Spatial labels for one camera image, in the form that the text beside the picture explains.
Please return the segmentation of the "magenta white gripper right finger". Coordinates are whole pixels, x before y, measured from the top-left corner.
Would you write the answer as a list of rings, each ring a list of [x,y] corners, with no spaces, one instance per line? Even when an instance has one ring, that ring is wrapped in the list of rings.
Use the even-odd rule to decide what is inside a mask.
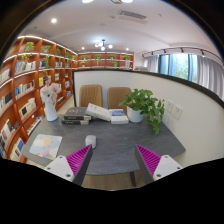
[[[155,152],[137,145],[135,156],[145,184],[152,183],[182,169],[169,155],[160,156]]]

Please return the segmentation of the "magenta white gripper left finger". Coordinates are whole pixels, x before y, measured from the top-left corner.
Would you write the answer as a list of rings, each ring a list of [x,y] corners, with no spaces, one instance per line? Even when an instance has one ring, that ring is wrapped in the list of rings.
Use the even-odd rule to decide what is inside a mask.
[[[92,145],[87,145],[67,157],[59,155],[44,170],[81,186],[92,154]]]

